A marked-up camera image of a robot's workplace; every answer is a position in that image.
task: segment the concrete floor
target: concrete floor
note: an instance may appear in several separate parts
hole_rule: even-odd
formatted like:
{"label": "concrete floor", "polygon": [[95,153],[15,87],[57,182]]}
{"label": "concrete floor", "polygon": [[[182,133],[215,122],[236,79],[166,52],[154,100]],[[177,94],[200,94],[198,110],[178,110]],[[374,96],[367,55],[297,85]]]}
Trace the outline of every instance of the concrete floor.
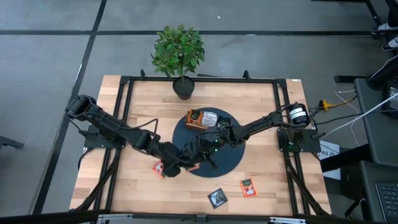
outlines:
{"label": "concrete floor", "polygon": [[[91,30],[100,2],[2,0],[0,30]],[[385,22],[386,6],[382,1],[373,3]],[[108,0],[99,29],[158,30],[180,23],[198,30],[370,30],[374,27],[363,3]],[[149,52],[154,51],[156,38],[97,36],[80,93],[97,96],[103,75],[138,75],[141,68],[147,75],[153,75]],[[4,147],[0,151],[0,216],[28,212],[87,41],[86,35],[0,35],[0,135],[25,142],[23,150]],[[391,57],[381,50],[381,40],[370,37],[204,35],[203,41],[206,62],[197,69],[198,73],[241,77],[244,70],[249,70],[252,77],[300,78],[309,107],[315,106],[319,99],[338,103],[334,92],[352,89],[350,84],[336,84],[335,75],[370,75]],[[319,114],[316,120],[353,113],[355,110],[349,106],[341,106]],[[328,132],[345,122],[342,119],[320,126],[320,131]],[[354,132],[360,144],[366,143],[362,122],[354,125]],[[356,146],[349,128],[325,140],[347,148]],[[68,209],[83,141],[76,129],[69,127],[44,212]],[[333,213],[339,217],[351,203],[332,194],[330,202]]]}

